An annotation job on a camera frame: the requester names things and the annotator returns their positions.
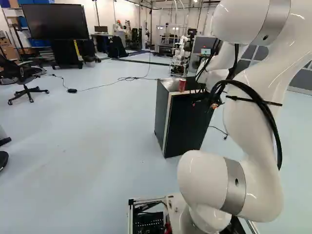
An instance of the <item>red can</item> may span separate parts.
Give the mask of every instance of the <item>red can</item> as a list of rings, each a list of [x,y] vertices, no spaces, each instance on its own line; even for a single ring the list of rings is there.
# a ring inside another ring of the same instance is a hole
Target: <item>red can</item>
[[[186,86],[186,79],[181,78],[179,82],[179,91],[184,92]]]

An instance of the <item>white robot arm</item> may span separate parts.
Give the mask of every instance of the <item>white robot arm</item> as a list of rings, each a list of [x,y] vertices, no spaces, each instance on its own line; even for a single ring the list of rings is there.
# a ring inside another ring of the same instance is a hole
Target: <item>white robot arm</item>
[[[264,61],[234,80],[252,87],[265,101],[283,103],[293,77],[312,60],[312,32],[307,30],[311,23],[310,0],[222,0],[214,12],[212,32],[229,43],[270,45]],[[232,85],[228,95],[250,99]],[[276,117],[280,107],[268,107]],[[190,151],[178,165],[185,210],[206,233],[223,230],[231,215],[270,222],[283,208],[272,130],[259,107],[228,99],[224,124],[245,153],[242,161]]]
[[[179,44],[179,49],[175,50],[175,58],[181,60],[185,55],[184,44],[188,41],[186,36],[181,36]]]
[[[238,52],[238,60],[243,56],[247,50],[248,45],[240,45]],[[211,90],[212,87],[220,80],[225,79],[229,74],[229,69],[233,67],[235,60],[235,46],[233,43],[223,42],[218,55],[214,56],[206,69],[200,75],[198,83],[206,84],[207,90]],[[199,73],[208,60],[203,61],[197,73]]]

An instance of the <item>cardboard box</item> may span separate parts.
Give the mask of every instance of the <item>cardboard box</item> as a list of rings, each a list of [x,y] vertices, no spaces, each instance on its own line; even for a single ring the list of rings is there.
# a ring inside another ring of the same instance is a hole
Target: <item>cardboard box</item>
[[[10,2],[10,6],[11,6],[12,8],[14,8],[14,7],[20,7],[20,6],[19,6],[19,3],[18,3],[18,0],[9,0],[9,2]]]
[[[18,59],[16,49],[12,45],[1,46],[1,49],[4,52],[7,59]]]
[[[4,46],[4,45],[11,45],[8,38],[1,38],[0,39],[0,46]]]
[[[31,55],[31,54],[35,54],[36,50],[32,49],[32,48],[24,48],[25,54],[27,55]],[[19,54],[22,55],[23,54],[23,50],[19,49]]]
[[[20,24],[19,18],[18,18],[18,17],[9,16],[9,17],[7,17],[7,19],[8,19],[8,23],[9,23],[10,26],[11,26],[12,24],[17,24],[17,25]]]

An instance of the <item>black pedestal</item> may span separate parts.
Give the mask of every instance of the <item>black pedestal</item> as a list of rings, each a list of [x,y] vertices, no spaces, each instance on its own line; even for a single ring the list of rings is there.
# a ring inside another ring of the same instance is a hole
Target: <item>black pedestal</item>
[[[4,138],[4,139],[0,139],[0,146],[9,143],[11,141],[10,137]]]
[[[73,40],[53,40],[51,41],[51,48],[53,50],[55,64],[52,66],[70,67],[77,66],[82,68],[82,61],[79,61],[75,44]]]
[[[179,92],[179,80],[157,82],[155,135],[165,158],[199,150],[213,115],[204,102],[193,105],[201,95],[199,84],[191,83]]]

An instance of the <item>computer monitor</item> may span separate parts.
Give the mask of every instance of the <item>computer monitor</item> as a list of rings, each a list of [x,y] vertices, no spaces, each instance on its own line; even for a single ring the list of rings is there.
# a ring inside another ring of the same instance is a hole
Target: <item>computer monitor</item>
[[[89,39],[87,21],[79,4],[22,4],[34,39]]]
[[[188,34],[188,35],[196,36],[197,30],[196,30],[195,28],[189,28],[189,29],[187,30],[187,34]]]
[[[94,26],[94,31],[98,33],[108,33],[107,26]]]
[[[211,54],[211,49],[201,48],[200,54],[201,55],[210,55]]]

